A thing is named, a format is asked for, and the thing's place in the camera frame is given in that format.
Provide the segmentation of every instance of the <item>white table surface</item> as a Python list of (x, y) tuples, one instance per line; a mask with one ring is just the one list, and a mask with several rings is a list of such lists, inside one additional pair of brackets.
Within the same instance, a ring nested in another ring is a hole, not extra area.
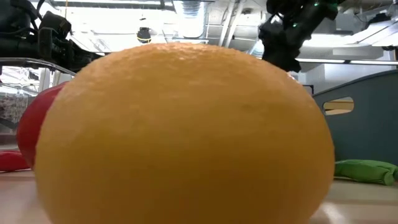
[[(1, 224), (50, 224), (31, 171), (0, 174)], [(310, 224), (397, 224), (398, 185), (335, 181)]]

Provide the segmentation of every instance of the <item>green object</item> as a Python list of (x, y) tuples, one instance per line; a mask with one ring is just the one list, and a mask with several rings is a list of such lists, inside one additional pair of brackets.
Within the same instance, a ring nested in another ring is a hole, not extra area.
[(349, 159), (336, 162), (335, 177), (391, 186), (398, 179), (398, 167), (388, 162)]

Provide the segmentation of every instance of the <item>orange fruit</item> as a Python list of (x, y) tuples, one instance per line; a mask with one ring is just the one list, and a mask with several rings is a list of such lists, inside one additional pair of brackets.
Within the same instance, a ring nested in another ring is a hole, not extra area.
[(281, 69), (231, 49), (150, 44), (65, 86), (35, 173), (54, 224), (301, 224), (333, 168), (322, 113)]

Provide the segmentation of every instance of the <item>black equipment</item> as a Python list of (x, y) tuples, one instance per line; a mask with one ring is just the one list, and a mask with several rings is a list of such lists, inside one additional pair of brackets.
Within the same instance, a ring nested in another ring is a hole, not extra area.
[(137, 40), (142, 44), (148, 44), (152, 40), (148, 27), (140, 27), (137, 33)]
[(51, 12), (42, 17), (38, 11), (43, 3), (35, 9), (28, 0), (0, 1), (0, 57), (42, 59), (73, 72), (101, 57), (66, 39), (72, 25), (65, 18)]
[(259, 39), (264, 45), (262, 59), (287, 72), (299, 72), (301, 67), (295, 58), (304, 41), (311, 39), (324, 18), (336, 19), (337, 6), (344, 1), (268, 0), (267, 11), (272, 16), (259, 27)]

